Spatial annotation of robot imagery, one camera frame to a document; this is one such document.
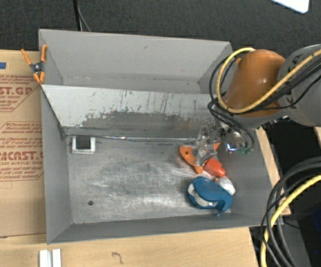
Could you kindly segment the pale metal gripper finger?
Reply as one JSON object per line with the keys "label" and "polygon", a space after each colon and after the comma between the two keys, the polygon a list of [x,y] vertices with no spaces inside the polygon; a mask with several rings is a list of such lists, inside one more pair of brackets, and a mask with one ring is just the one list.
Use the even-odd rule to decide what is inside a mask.
{"label": "pale metal gripper finger", "polygon": [[204,163],[205,161],[205,146],[197,145],[194,147],[194,155],[196,163]]}
{"label": "pale metal gripper finger", "polygon": [[204,166],[217,153],[217,145],[207,145],[202,156],[202,165]]}

